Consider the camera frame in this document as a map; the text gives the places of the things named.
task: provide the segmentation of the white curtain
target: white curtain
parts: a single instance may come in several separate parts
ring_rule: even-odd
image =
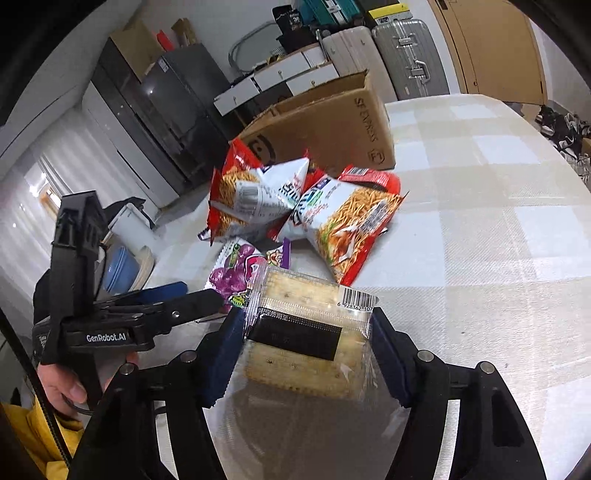
[[[145,210],[149,215],[157,211],[128,174],[123,160],[113,157],[116,150],[105,148],[108,145],[102,143],[104,137],[94,120],[78,106],[40,135],[31,151],[61,196],[96,190],[103,207],[134,196],[146,199]]]
[[[27,153],[0,183],[0,307],[19,335],[31,336],[35,284],[49,268],[55,223],[43,208],[46,180]]]

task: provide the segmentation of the metal screw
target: metal screw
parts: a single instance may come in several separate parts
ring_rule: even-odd
[[[429,350],[419,350],[417,352],[417,357],[423,362],[430,362],[435,358],[435,355],[433,355]]]
[[[480,370],[482,370],[486,374],[494,373],[495,366],[490,362],[482,362],[480,364]]]
[[[119,373],[121,375],[129,375],[134,370],[135,370],[134,364],[123,364],[119,367]]]
[[[189,364],[197,358],[197,352],[195,350],[185,350],[181,353],[181,362]]]

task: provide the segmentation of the door frame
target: door frame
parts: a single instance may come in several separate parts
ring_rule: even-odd
[[[460,60],[460,52],[462,56],[465,58],[470,58],[470,52],[468,51],[468,46],[463,39],[463,35],[461,33],[460,25],[456,23],[456,25],[448,25],[447,20],[443,15],[443,11],[441,11],[441,5],[437,0],[427,0],[435,18],[437,19],[437,23],[441,28],[441,32],[443,33],[443,38],[445,38],[445,42],[447,44],[447,49],[449,50],[450,56],[452,57],[453,68],[456,71],[457,82],[460,86],[461,93],[479,93],[478,86],[475,85],[476,83],[476,74],[474,72],[474,68],[472,66],[472,62],[464,62]],[[542,64],[542,58],[540,55],[540,48],[538,46],[538,41],[536,40],[534,29],[531,26],[531,20],[524,15],[527,19],[527,26],[530,32],[530,36],[532,42],[534,44],[535,50],[535,57],[536,62],[538,63],[538,70],[540,71],[540,79],[541,79],[541,87],[542,87],[542,97],[544,100],[544,104],[548,103],[548,93],[547,93],[547,86],[546,86],[546,78],[544,74],[544,67]],[[452,35],[452,29],[458,32],[457,38],[454,39]]]

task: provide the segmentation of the yellow sleeve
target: yellow sleeve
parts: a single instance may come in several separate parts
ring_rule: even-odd
[[[66,464],[61,459],[60,452],[51,436],[49,426],[45,421],[37,399],[35,399],[31,410],[15,405],[2,404],[2,407],[14,433],[37,464],[41,473],[48,480],[66,480],[68,476]],[[82,424],[76,420],[65,421],[59,417],[56,418],[68,450],[74,455],[82,433],[84,433]]]

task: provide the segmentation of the wooden door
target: wooden door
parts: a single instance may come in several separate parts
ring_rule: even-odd
[[[529,19],[506,0],[431,0],[467,93],[545,103],[540,52]]]

